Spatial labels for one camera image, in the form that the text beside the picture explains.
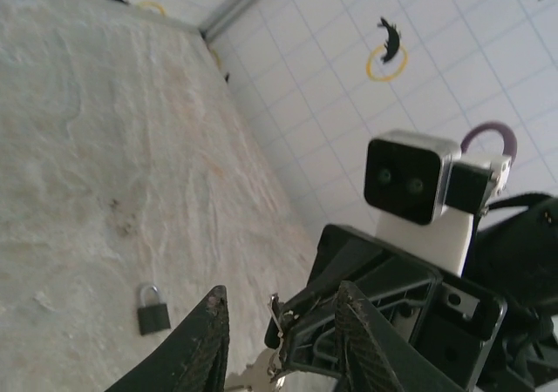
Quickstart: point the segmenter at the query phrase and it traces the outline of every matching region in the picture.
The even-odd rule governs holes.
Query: camera lens
[[[417,179],[417,178],[410,179],[409,182],[407,183],[407,191],[410,194],[421,194],[424,188],[425,185],[421,179]]]
[[[383,168],[378,173],[378,183],[381,186],[387,186],[391,183],[391,172],[387,168]]]

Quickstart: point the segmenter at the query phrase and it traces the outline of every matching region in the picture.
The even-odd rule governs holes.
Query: grid line
[[[533,78],[533,77],[539,75],[542,71],[548,70],[549,68],[550,68],[550,67],[547,65],[547,66],[545,66],[545,67],[539,69],[538,71],[533,72],[532,74],[530,74],[530,75],[528,75],[528,76],[522,78],[522,79],[519,80],[517,83],[515,83],[515,84],[514,84],[514,87],[517,86],[517,85],[520,85],[521,83],[523,83],[523,82],[525,82],[525,81],[528,81],[530,78]],[[419,91],[423,86],[428,85],[429,83],[430,83],[430,82],[423,83],[423,84],[421,84],[419,87],[417,87],[417,89],[415,89],[415,90],[416,90],[416,91]],[[500,97],[503,93],[504,93],[504,91],[502,90],[502,91],[500,91],[500,92],[498,92],[498,93],[495,93],[495,94],[493,94],[493,95],[491,95],[491,96],[488,96],[487,98],[481,99],[481,101],[475,103],[474,105],[471,105],[471,107],[469,107],[469,108],[465,111],[464,114],[467,115],[468,112],[474,111],[474,110],[475,110],[476,108],[478,108],[479,106],[481,106],[481,105],[483,105],[483,104],[485,104],[485,103],[490,102],[491,100],[494,100],[494,99]],[[343,95],[343,96],[341,96],[340,98],[336,99],[336,101],[332,102],[332,103],[331,103],[330,105],[328,105],[328,106],[334,105],[336,102],[338,102],[340,99],[342,99],[342,98],[344,98],[344,97],[346,97],[346,95]],[[378,113],[377,117],[382,116],[384,113],[386,113],[387,111],[389,111],[389,110],[390,110],[394,105],[396,105],[397,103],[398,103],[397,101],[396,101],[396,102],[393,102],[391,105],[389,105],[389,106],[387,106],[386,108],[384,108],[383,110],[381,110],[381,111]],[[547,109],[547,110],[545,110],[545,111],[543,111],[543,112],[540,112],[540,113],[535,114],[533,117],[531,117],[531,118],[526,122],[526,124],[529,124],[530,122],[535,121],[536,119],[538,119],[538,118],[540,118],[540,117],[542,117],[542,116],[548,115],[550,112],[553,112],[553,111],[556,111],[556,110],[558,110],[558,105],[553,106],[553,107],[551,107],[551,108],[549,108],[549,109]],[[267,110],[267,108],[266,108],[264,111],[261,111],[260,113],[264,113],[264,112],[267,112],[267,111],[268,111],[268,110]],[[434,126],[428,128],[428,129],[426,129],[425,132],[426,132],[426,133],[431,132],[431,131],[434,130],[435,128],[437,128],[437,127],[439,127],[439,126],[442,126],[442,125],[446,125],[447,123],[449,123],[449,122],[455,120],[456,118],[457,118],[457,116],[452,116],[451,118],[447,118],[447,119],[445,119],[444,121],[442,121],[442,122],[440,122],[440,123],[438,123],[438,124],[436,124],[436,125],[434,125]],[[359,126],[361,126],[361,125],[355,125],[354,127],[350,128],[348,131],[345,131],[345,132],[341,133],[340,135],[338,135],[337,137],[333,138],[333,139],[331,140],[331,142],[335,142],[336,140],[338,140],[338,139],[342,138],[343,136],[347,135],[348,133],[355,131]],[[285,134],[290,133],[290,132],[294,131],[297,127],[298,127],[298,125],[291,126],[291,127],[288,128],[284,133],[285,133]],[[269,145],[273,144],[274,142],[276,142],[276,141],[277,141],[279,138],[281,138],[281,137],[282,137],[282,136],[279,136],[279,137],[277,137],[277,138],[275,138],[275,139],[272,139],[272,140],[271,140],[270,142],[268,142],[266,145],[263,145],[262,148],[268,147]]]
[[[442,26],[441,28],[439,28],[439,29],[436,30],[435,32],[431,33],[428,37],[423,38],[424,43],[425,43],[425,44],[428,44],[428,43],[431,42],[435,37],[439,36],[442,32],[444,32],[444,31],[446,31],[447,29],[449,29],[449,28],[454,24],[453,21],[455,21],[455,20],[457,20],[457,19],[462,19],[462,20],[466,23],[465,16],[466,16],[468,13],[472,12],[473,10],[475,10],[476,7],[477,7],[478,5],[483,4],[485,1],[487,1],[487,0],[479,0],[474,6],[468,8],[467,10],[464,10],[464,11],[462,12],[462,15],[461,15],[461,16],[455,17],[453,20],[449,21],[447,24],[445,24],[444,26]],[[292,2],[291,2],[291,1],[287,2],[287,3],[282,7],[282,9],[284,9],[289,3],[292,3]],[[550,9],[550,8],[552,8],[552,7],[554,7],[554,6],[551,5],[551,6],[547,6],[547,7],[543,7],[543,8],[541,8],[541,9],[535,10],[535,11],[532,13],[531,17],[535,17],[537,14],[539,14],[539,13],[545,11],[546,9]],[[403,6],[401,6],[401,9],[400,9],[400,10],[395,10],[393,13],[391,13],[391,14],[388,15],[387,17],[389,17],[389,16],[396,16],[399,12],[403,12],[403,11],[404,11]],[[314,35],[319,34],[319,33],[322,32],[323,30],[325,30],[326,28],[328,28],[329,26],[331,26],[331,24],[334,23],[334,22],[335,22],[339,17],[341,17],[343,14],[344,14],[344,13],[341,13],[341,14],[337,15],[336,17],[332,18],[328,23],[326,23],[324,26],[322,26],[321,28],[319,28],[319,29],[313,34],[313,36],[307,38],[305,41],[303,41],[303,42],[301,42],[300,44],[298,44],[298,45],[296,45],[295,47],[293,47],[293,48],[292,48],[290,51],[288,51],[285,55],[286,55],[286,56],[289,56],[289,55],[291,55],[292,53],[294,53],[296,50],[300,49],[302,46],[304,46],[305,44],[307,44],[308,42],[310,42],[310,41],[312,41],[312,40],[316,40],[316,38],[315,38]],[[492,38],[490,38],[488,41],[486,41],[486,42],[484,43],[484,45],[487,46],[487,45],[491,44],[492,42],[494,42],[496,39],[498,39],[498,38],[500,38],[500,37],[503,37],[507,32],[509,32],[510,30],[512,30],[514,27],[517,27],[517,26],[520,24],[520,22],[523,22],[524,20],[525,20],[525,19],[522,19],[522,20],[518,21],[517,24],[514,24],[513,26],[510,26],[510,27],[506,28],[504,31],[498,33],[495,37],[492,37]],[[262,24],[258,29],[256,29],[256,30],[253,32],[253,34],[255,34],[257,31],[259,31],[259,30],[260,30],[261,28],[263,28],[263,27],[264,27],[264,25]],[[251,35],[246,36],[244,40],[240,41],[240,42],[237,44],[237,46],[238,46],[238,47],[242,47],[243,44],[247,43],[247,41],[248,41],[250,38],[251,38]],[[419,47],[419,46],[420,46],[420,43],[418,43],[418,44],[416,44],[415,46],[411,47],[409,50],[416,49],[416,48]],[[346,52],[347,52],[349,49],[350,49],[350,47],[348,47],[346,50],[344,50],[343,52],[341,52],[339,55],[337,55],[337,56],[336,56],[334,59],[332,59],[331,61],[332,61],[332,62],[336,61],[337,59],[339,59],[340,57],[342,57],[343,55],[345,55]],[[254,76],[254,77],[252,77],[252,78],[253,78],[253,79],[257,79],[257,77],[259,77],[259,75],[260,75],[260,74]]]
[[[262,94],[260,93],[260,91],[259,91],[259,89],[257,88],[257,86],[255,86],[255,90],[259,93],[260,97],[261,97],[262,100],[263,100]],[[271,119],[272,119],[273,122],[275,123],[275,126],[276,126],[277,128],[279,128],[279,125],[277,124],[277,121],[276,121],[276,119],[273,117],[273,115],[271,115],[271,112],[269,112],[269,116],[271,117]],[[294,153],[292,147],[290,146],[290,144],[289,144],[287,141],[285,141],[285,143],[286,143],[286,145],[287,145],[287,148],[288,148],[289,151],[290,151],[290,154],[291,154],[291,155],[293,156],[293,158],[295,159],[295,162],[298,164],[298,166],[300,167],[300,169],[303,170],[303,167],[302,167],[302,165],[300,164],[300,159],[295,155],[295,153]],[[312,190],[314,189],[314,186],[311,184],[310,179],[308,178],[308,176],[306,175],[306,173],[304,172],[304,170],[303,170],[303,175],[304,175],[304,179],[305,179],[306,182],[308,183],[308,187],[310,187],[310,192],[305,193],[305,195],[304,195],[304,196],[307,196],[307,195],[309,195],[309,194],[312,193]],[[323,217],[326,217],[327,214],[326,214],[325,210],[323,209],[321,202],[318,201],[318,204],[319,204],[319,206],[320,206],[320,209],[322,210]]]
[[[492,37],[491,39],[487,40],[487,42],[484,44],[484,46],[487,46],[493,42],[495,42],[496,40],[504,37],[507,33],[509,33],[511,30],[517,28],[518,26],[520,26],[521,24],[525,23],[526,20],[525,19],[521,19],[520,21],[518,21],[517,23],[513,24],[512,26],[507,27],[505,30],[503,30],[502,32],[498,33],[497,35],[495,35],[494,37]],[[432,35],[428,38],[428,40],[422,41],[421,39],[419,39],[419,42],[417,44],[415,44],[414,46],[411,47],[411,49],[409,49],[409,54],[411,54],[413,51],[416,51],[418,49],[425,49],[426,51],[428,51],[427,47],[425,44],[428,44],[428,42],[432,39],[434,39],[435,37],[437,37],[440,33],[442,33],[446,28],[449,28],[452,26],[452,23],[448,23],[447,25],[445,25],[442,29],[440,29],[435,35]],[[333,59],[331,59],[324,67],[322,67],[320,70],[314,72],[313,74],[311,74],[308,78],[304,79],[303,81],[301,81],[300,83],[297,83],[299,86],[302,86],[306,83],[308,83],[312,78],[317,77],[319,74],[321,74],[323,71],[327,70],[328,68],[332,69],[332,63],[335,63],[336,61],[338,61],[341,57],[343,57],[344,55],[347,54],[347,52],[353,50],[357,45],[361,44],[362,42],[365,43],[366,38],[368,36],[362,36],[362,40],[361,41],[357,41],[354,44],[352,44],[351,46],[347,47],[346,50],[344,50],[343,52],[341,52],[340,54],[338,54],[337,56],[335,56]],[[292,53],[294,53],[294,51],[296,51],[296,49],[302,47],[303,45],[311,42],[311,41],[315,41],[316,39],[314,37],[309,37],[306,41],[304,41],[303,43],[299,44],[295,49],[289,51],[287,54],[285,54],[287,57],[289,55],[292,55]],[[440,74],[443,75],[445,73],[447,73],[448,71],[450,71],[452,68],[454,68],[455,66],[457,66],[458,64],[460,64],[461,62],[465,61],[468,57],[471,57],[472,54],[474,54],[474,52],[476,51],[480,51],[480,44],[479,41],[476,40],[477,43],[477,49],[472,50],[471,52],[467,53],[465,56],[460,57],[459,59],[457,59],[456,61],[453,61],[452,63],[450,63],[446,68],[444,68],[443,70],[439,70]],[[436,65],[434,58],[431,56],[431,60],[434,63],[434,65]],[[280,63],[282,62],[282,59],[277,60],[275,63],[273,63],[268,69],[262,71],[261,73],[258,73],[256,75],[254,75],[252,77],[252,80],[256,81],[258,78],[260,78],[261,76],[265,75],[266,73],[270,72],[271,70],[273,70],[273,68],[275,68],[276,66],[278,66]],[[532,77],[532,75],[526,76],[524,78],[521,78],[520,80],[518,80],[516,83],[513,83],[510,85],[510,88],[515,87],[516,85],[518,85],[519,83],[522,83],[523,81],[525,81],[527,78]],[[359,86],[361,86],[364,83],[368,83],[369,79],[365,79],[363,80],[361,83],[356,84],[355,86],[353,86],[350,89],[345,89],[347,92],[351,92],[353,90],[356,90]],[[423,87],[424,85],[428,84],[428,82],[422,83],[420,84],[418,87],[414,88],[413,90],[409,91],[409,93],[405,94],[403,97],[407,97],[412,95],[415,91],[418,91],[421,87]],[[277,99],[273,104],[271,104],[269,107],[272,107],[274,104],[279,103],[283,98],[287,97],[288,95],[283,96],[282,98]]]
[[[469,25],[469,23],[466,21],[466,26],[467,28],[469,28],[469,31],[471,32],[471,35],[473,35],[473,39],[475,39],[477,41],[477,45],[480,47],[480,52],[482,53],[484,59],[487,61],[490,69],[492,70],[492,73],[494,74],[494,76],[496,77],[496,80],[498,80],[498,83],[500,84],[500,87],[503,89],[504,94],[507,97],[507,101],[510,103],[510,105],[514,108],[515,113],[517,114],[518,118],[520,119],[520,122],[523,126],[523,128],[525,128],[525,130],[527,130],[526,124],[525,124],[525,119],[520,115],[519,111],[517,110],[517,106],[515,105],[515,102],[512,100],[512,98],[509,96],[509,93],[506,90],[506,86],[501,82],[500,78],[498,77],[498,74],[496,73],[496,70],[493,67],[493,64],[490,61],[490,58],[487,56],[487,54],[485,53],[482,45],[480,45],[479,39],[474,35],[473,30],[471,30],[471,26]],[[544,166],[547,168],[548,173],[550,174],[550,176],[554,179],[554,181],[556,182],[556,178],[554,177],[554,174],[552,173],[552,169],[550,168],[550,166],[548,165],[548,162],[545,160],[544,156],[541,153],[541,150],[539,148],[539,146],[536,143],[536,140],[534,140],[531,137],[531,134],[529,132],[527,132],[527,135],[529,136],[529,138],[531,139],[531,142],[533,143],[533,146],[535,148],[535,150],[537,151],[539,158],[542,160]]]
[[[273,40],[274,40],[274,43],[275,43],[276,46],[278,47],[277,42],[276,42],[276,39],[275,39],[275,37],[273,36],[273,34],[271,33],[271,30],[269,30],[269,27],[268,27],[267,22],[268,22],[268,21],[264,18],[264,19],[263,19],[263,23],[265,24],[265,27],[268,28],[269,34],[271,35],[271,37],[272,37]],[[282,61],[284,62],[284,64],[286,65],[287,70],[289,71],[289,74],[290,74],[290,76],[292,77],[293,81],[296,82],[295,76],[293,75],[292,70],[290,69],[289,65],[287,64],[287,61],[286,61],[285,56],[284,56],[283,54],[281,54],[281,60],[282,60]],[[314,111],[312,110],[312,108],[311,108],[311,106],[310,106],[310,103],[308,102],[308,99],[307,99],[306,96],[304,95],[304,92],[303,92],[303,91],[301,91],[301,94],[303,95],[304,103],[308,106],[308,109],[310,110],[310,112],[314,113]],[[327,137],[326,137],[326,135],[325,135],[325,132],[323,131],[322,126],[320,125],[320,123],[319,123],[318,121],[316,121],[316,123],[317,123],[317,126],[318,126],[319,129],[320,129],[320,132],[323,134],[324,139],[325,139],[326,141],[328,141],[328,139],[327,139]],[[289,141],[286,141],[286,142],[287,142],[287,146],[288,146],[289,149],[291,150],[291,153],[292,153],[293,156],[295,157],[296,162],[297,162],[298,165],[301,167],[301,169],[303,169],[302,165],[300,164],[300,159],[295,155],[295,153],[294,153],[292,147],[291,147],[290,144],[289,144]],[[335,150],[333,149],[333,147],[331,146],[331,143],[330,143],[329,141],[328,141],[328,145],[329,145],[331,151],[333,152],[333,155],[335,156],[335,158],[336,158],[337,161],[339,162],[339,164],[340,164],[341,166],[343,166],[343,163],[341,162],[341,160],[340,160],[339,157],[337,156],[337,153],[335,152]],[[316,190],[315,185],[312,185],[312,183],[310,182],[310,179],[308,179],[308,182],[309,182],[309,184],[310,184],[310,187],[311,187],[313,190]],[[319,205],[320,205],[320,208],[322,209],[322,212],[323,212],[324,216],[327,217],[328,214],[325,212],[325,209],[323,208],[322,202],[320,201],[320,199],[318,199],[318,203],[319,203]]]

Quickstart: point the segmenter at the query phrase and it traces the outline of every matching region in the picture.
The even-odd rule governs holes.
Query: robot
[[[468,153],[480,132],[502,154]],[[558,201],[499,199],[517,153],[499,123],[462,144],[393,131],[368,146],[364,198],[374,236],[328,225],[306,287],[270,296],[266,349],[226,379],[228,308],[214,287],[107,392],[276,391],[285,376],[337,378],[336,392],[528,392],[558,378]],[[489,211],[524,212],[480,231]]]

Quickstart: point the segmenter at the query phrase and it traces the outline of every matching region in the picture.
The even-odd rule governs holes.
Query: hole
[[[399,314],[404,318],[411,318],[413,314],[413,309],[407,303],[402,303],[399,305]]]
[[[446,347],[446,350],[444,350],[444,357],[449,362],[456,362],[458,358],[457,350],[453,347]]]
[[[449,294],[449,296],[447,297],[447,301],[455,307],[461,304],[461,298],[458,294]]]

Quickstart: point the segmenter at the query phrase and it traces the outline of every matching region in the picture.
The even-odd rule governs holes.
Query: marble floor
[[[228,288],[228,368],[315,254],[201,39],[102,0],[0,0],[0,390],[102,391]],[[298,376],[287,390],[328,390]]]

